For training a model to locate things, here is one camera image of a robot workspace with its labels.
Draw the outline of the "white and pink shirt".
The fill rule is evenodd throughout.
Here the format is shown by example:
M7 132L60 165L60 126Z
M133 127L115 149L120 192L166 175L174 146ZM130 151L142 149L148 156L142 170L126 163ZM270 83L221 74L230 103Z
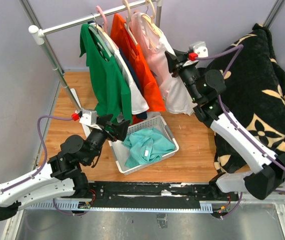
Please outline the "white and pink shirt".
M192 115L194 113L192 102L185 85L181 78L172 77L169 73L168 62L165 51L174 54L166 36L160 38L159 49L148 49L143 36L144 23L142 22L142 12L136 12L132 15L130 21L130 30L136 41L140 45L143 56L153 74L159 87L166 110L171 114Z

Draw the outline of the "teal t shirt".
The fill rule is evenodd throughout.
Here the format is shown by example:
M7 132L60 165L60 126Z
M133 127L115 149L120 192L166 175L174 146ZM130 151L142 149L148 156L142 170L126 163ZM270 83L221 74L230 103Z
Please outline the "teal t shirt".
M122 145L129 149L129 157L125 162L128 168L159 162L163 155L176 149L156 128L143 128L129 134Z

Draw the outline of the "cream hanger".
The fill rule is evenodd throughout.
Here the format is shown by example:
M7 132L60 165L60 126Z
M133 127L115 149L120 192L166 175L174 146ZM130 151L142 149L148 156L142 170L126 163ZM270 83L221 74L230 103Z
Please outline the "cream hanger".
M141 20L144 23L144 27L142 29L144 41L148 49L158 50L160 48L160 38L162 37L163 32L154 23L154 19L156 17L156 11L155 11L155 7L152 1L146 0L145 5L147 7L147 10L141 16ZM152 13L153 13L153 15L151 16L147 14L149 5L151 5Z

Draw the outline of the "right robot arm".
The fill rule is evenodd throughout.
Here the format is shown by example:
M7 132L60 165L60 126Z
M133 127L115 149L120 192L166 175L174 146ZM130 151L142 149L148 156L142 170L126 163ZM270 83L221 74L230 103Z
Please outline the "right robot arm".
M285 154L277 155L260 143L222 103L220 94L227 88L219 70L200 74L196 68L200 57L191 51L178 56L169 51L164 54L169 73L180 77L196 104L197 119L227 141L250 168L247 172L219 173L209 182L209 195L221 200L230 192L248 192L264 200L285 181Z

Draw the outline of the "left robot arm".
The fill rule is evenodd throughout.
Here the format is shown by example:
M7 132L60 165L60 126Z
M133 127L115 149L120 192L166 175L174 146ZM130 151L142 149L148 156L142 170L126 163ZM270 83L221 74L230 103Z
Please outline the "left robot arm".
M87 138L74 134L60 145L60 152L45 157L36 169L6 183L0 183L0 221L38 202L63 198L84 198L91 192L82 167L95 168L105 141L124 141L130 120L112 121L113 115L99 116L89 125Z

